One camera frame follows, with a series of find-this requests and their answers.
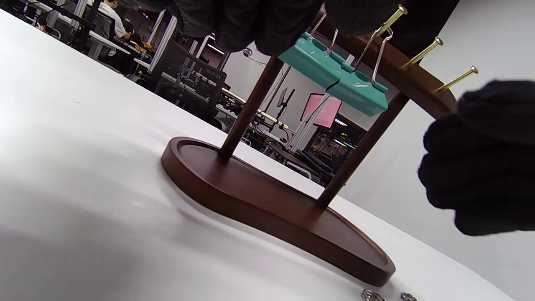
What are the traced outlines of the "person's left hand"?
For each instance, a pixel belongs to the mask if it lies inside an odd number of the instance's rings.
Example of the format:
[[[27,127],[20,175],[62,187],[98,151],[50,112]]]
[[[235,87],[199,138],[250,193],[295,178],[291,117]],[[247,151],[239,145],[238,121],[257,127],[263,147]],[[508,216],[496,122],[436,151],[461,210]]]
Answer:
[[[397,10],[400,0],[127,0],[148,11],[168,10],[185,36],[215,35],[225,53],[251,43],[267,56],[291,48],[314,23],[321,8],[328,21],[347,36],[377,29]]]

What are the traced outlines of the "person's right hand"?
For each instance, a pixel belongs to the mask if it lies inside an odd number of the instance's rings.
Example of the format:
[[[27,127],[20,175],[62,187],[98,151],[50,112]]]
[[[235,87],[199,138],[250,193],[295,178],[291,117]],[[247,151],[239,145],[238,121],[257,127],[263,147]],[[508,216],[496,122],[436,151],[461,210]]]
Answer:
[[[458,231],[486,236],[535,228],[535,84],[494,80],[462,95],[457,113],[423,137],[418,178]]]

